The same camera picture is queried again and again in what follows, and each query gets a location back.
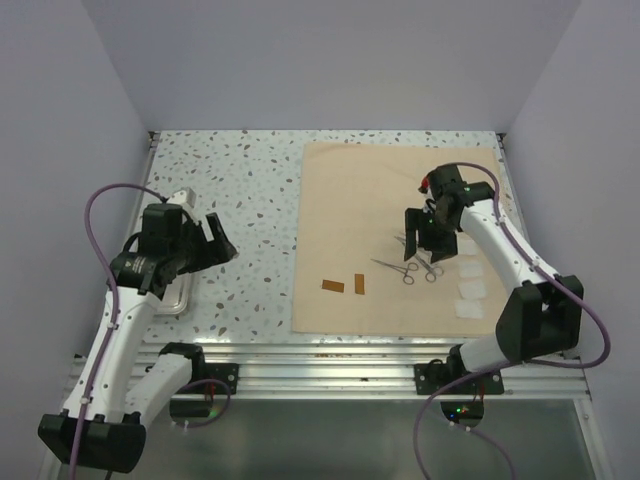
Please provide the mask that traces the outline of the white gauze pad top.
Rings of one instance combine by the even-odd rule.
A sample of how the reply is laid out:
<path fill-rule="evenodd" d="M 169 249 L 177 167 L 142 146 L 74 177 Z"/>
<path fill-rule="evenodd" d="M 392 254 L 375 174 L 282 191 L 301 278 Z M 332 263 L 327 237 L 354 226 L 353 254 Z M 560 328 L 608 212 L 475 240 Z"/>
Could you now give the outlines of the white gauze pad top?
<path fill-rule="evenodd" d="M 479 250 L 476 243 L 470 239 L 460 238 L 457 240 L 457 250 L 459 255 L 475 256 Z"/>

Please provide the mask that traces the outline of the steel instrument tray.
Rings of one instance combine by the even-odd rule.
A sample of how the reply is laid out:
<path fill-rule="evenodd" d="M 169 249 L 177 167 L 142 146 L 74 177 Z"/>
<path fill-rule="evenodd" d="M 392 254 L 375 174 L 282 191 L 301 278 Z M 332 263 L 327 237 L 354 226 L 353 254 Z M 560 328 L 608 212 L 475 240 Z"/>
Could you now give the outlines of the steel instrument tray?
<path fill-rule="evenodd" d="M 176 277 L 165 289 L 162 302 L 157 304 L 155 317 L 175 316 L 183 313 L 189 304 L 193 275 Z"/>

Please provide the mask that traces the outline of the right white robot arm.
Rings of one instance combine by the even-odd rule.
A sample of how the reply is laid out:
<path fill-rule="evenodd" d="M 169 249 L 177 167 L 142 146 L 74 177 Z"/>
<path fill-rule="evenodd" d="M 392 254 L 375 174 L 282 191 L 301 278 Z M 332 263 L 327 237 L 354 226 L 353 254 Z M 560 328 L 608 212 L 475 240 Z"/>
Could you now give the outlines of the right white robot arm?
<path fill-rule="evenodd" d="M 421 181 L 422 208 L 405 212 L 405 259 L 419 251 L 439 262 L 459 255 L 458 234 L 468 235 L 498 274 L 508 295 L 493 333 L 453 347 L 430 363 L 425 378 L 442 387 L 466 375 L 489 373 L 574 348 L 581 325 L 582 283 L 562 276 L 516 231 L 499 205 L 499 182 L 468 183 L 456 163 Z"/>

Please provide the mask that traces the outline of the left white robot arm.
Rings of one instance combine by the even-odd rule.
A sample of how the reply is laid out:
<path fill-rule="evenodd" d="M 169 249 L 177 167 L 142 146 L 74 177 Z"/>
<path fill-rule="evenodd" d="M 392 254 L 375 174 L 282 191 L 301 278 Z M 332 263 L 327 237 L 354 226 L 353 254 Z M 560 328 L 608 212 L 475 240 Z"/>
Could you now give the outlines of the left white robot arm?
<path fill-rule="evenodd" d="M 57 414 L 42 416 L 38 436 L 74 474 L 77 467 L 129 473 L 147 430 L 171 397 L 202 390 L 229 399 L 234 392 L 210 376 L 203 349 L 170 342 L 151 370 L 130 382 L 143 337 L 167 287 L 180 275 L 225 264 L 237 255 L 215 213 L 196 221 L 185 206 L 153 203 L 142 227 L 108 267 L 102 320 L 71 394 Z"/>

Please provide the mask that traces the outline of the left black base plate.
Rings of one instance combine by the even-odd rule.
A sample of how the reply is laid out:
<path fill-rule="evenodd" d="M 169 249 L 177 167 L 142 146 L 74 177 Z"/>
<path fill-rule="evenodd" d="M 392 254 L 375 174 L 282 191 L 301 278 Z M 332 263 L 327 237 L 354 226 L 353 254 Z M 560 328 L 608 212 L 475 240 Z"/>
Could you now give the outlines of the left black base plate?
<path fill-rule="evenodd" d="M 240 378 L 240 365 L 238 363 L 205 363 L 199 368 L 199 371 L 192 378 L 193 381 L 204 379 L 215 379 L 225 383 L 230 390 L 231 395 L 235 395 L 237 384 Z M 202 384 L 191 389 L 192 392 L 204 394 L 208 398 L 212 398 L 217 393 L 224 395 L 224 388 L 213 384 Z"/>

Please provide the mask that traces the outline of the aluminium rail frame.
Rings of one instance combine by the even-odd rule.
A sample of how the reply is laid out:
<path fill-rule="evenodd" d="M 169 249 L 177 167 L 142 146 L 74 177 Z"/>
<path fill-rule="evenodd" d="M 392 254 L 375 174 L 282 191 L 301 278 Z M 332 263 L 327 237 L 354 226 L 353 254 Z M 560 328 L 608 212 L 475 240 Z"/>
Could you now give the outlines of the aluminium rail frame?
<path fill-rule="evenodd" d="M 152 368 L 159 343 L 143 343 L 126 390 Z M 444 359 L 451 345 L 417 344 L 204 344 L 208 363 L 236 363 L 235 399 L 422 399 L 413 366 Z M 590 398 L 581 370 L 536 365 L 502 370 L 505 393 L 497 400 Z"/>

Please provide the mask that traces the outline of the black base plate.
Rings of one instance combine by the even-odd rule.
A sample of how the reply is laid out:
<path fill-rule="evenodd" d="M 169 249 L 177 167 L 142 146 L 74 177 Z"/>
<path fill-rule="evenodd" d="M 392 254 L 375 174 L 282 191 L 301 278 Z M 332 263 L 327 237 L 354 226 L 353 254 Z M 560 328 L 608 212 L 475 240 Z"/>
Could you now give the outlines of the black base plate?
<path fill-rule="evenodd" d="M 230 390 L 231 395 L 235 395 L 237 384 L 240 378 L 240 365 L 238 363 L 205 363 L 199 368 L 199 371 L 192 378 L 193 381 L 204 379 L 215 379 L 225 383 Z M 224 388 L 213 384 L 202 384 L 191 389 L 192 392 L 204 394 L 208 398 L 212 398 L 217 393 L 224 395 Z"/>
<path fill-rule="evenodd" d="M 450 395 L 502 395 L 505 393 L 500 372 L 480 375 L 466 371 L 453 373 L 439 359 L 413 365 L 415 390 L 425 396 L 441 391 Z"/>

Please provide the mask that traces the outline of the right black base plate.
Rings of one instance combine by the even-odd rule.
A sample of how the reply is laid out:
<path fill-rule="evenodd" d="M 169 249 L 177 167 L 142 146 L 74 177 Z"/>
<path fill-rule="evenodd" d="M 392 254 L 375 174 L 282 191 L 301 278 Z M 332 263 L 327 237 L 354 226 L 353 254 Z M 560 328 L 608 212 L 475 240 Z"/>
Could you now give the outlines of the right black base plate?
<path fill-rule="evenodd" d="M 453 373 L 439 359 L 413 365 L 415 390 L 425 396 L 441 391 L 450 395 L 502 395 L 505 393 L 500 372 L 480 375 L 466 371 Z"/>

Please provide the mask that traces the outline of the white gauze pad bottom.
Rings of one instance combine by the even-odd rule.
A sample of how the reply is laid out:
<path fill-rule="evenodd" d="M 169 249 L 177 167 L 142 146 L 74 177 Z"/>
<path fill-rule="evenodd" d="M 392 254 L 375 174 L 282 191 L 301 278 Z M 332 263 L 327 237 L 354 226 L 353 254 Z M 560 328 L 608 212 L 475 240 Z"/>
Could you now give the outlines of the white gauze pad bottom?
<path fill-rule="evenodd" d="M 482 304 L 477 300 L 460 299 L 454 301 L 454 310 L 458 318 L 461 319 L 483 319 L 484 311 Z"/>

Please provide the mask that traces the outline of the brown bandage vertical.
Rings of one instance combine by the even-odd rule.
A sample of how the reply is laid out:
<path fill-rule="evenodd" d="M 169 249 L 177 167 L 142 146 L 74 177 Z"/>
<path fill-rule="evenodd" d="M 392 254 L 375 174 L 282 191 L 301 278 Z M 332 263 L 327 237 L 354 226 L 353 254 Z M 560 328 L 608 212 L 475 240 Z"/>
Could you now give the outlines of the brown bandage vertical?
<path fill-rule="evenodd" d="M 365 290 L 365 275 L 361 273 L 354 274 L 354 292 L 357 295 L 364 295 Z"/>

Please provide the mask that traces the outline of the white gauze pad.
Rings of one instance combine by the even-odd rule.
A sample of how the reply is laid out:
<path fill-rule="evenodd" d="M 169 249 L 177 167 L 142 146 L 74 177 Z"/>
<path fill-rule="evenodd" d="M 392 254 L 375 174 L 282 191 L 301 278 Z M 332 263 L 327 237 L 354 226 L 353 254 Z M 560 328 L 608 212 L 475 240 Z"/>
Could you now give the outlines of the white gauze pad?
<path fill-rule="evenodd" d="M 461 278 L 478 278 L 484 275 L 483 265 L 478 261 L 459 262 L 458 272 Z"/>
<path fill-rule="evenodd" d="M 477 300 L 460 299 L 454 301 L 454 310 L 458 318 L 461 319 L 483 319 L 484 311 L 482 304 Z"/>
<path fill-rule="evenodd" d="M 476 243 L 470 239 L 460 238 L 457 240 L 457 250 L 459 255 L 475 256 L 479 250 Z"/>
<path fill-rule="evenodd" d="M 458 288 L 462 299 L 480 300 L 487 296 L 485 284 L 480 279 L 460 282 Z"/>

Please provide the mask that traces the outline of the brown bandage horizontal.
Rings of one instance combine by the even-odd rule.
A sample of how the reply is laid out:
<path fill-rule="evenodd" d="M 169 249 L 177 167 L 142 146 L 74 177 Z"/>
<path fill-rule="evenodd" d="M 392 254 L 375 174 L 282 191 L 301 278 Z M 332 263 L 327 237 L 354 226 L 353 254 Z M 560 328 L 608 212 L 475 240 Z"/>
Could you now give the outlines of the brown bandage horizontal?
<path fill-rule="evenodd" d="M 324 279 L 322 281 L 321 288 L 327 291 L 343 293 L 345 290 L 345 285 L 342 282 Z"/>

